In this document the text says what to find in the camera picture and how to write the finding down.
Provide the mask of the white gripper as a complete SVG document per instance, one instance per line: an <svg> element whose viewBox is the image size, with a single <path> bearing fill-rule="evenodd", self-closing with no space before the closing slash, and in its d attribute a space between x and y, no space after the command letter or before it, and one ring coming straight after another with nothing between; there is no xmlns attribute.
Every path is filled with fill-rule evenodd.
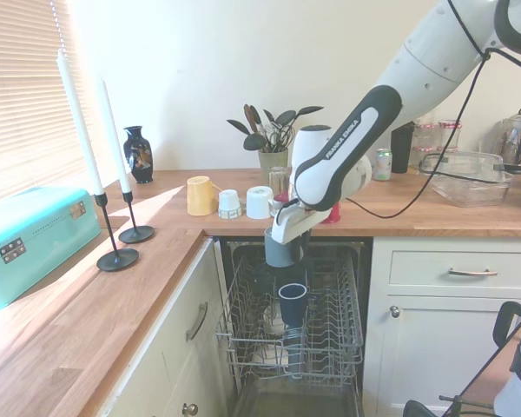
<svg viewBox="0 0 521 417"><path fill-rule="evenodd" d="M326 211L307 208L301 202L289 202L275 216L271 237L279 244L292 242L292 260L299 263L308 252L311 229L325 219Z"/></svg>

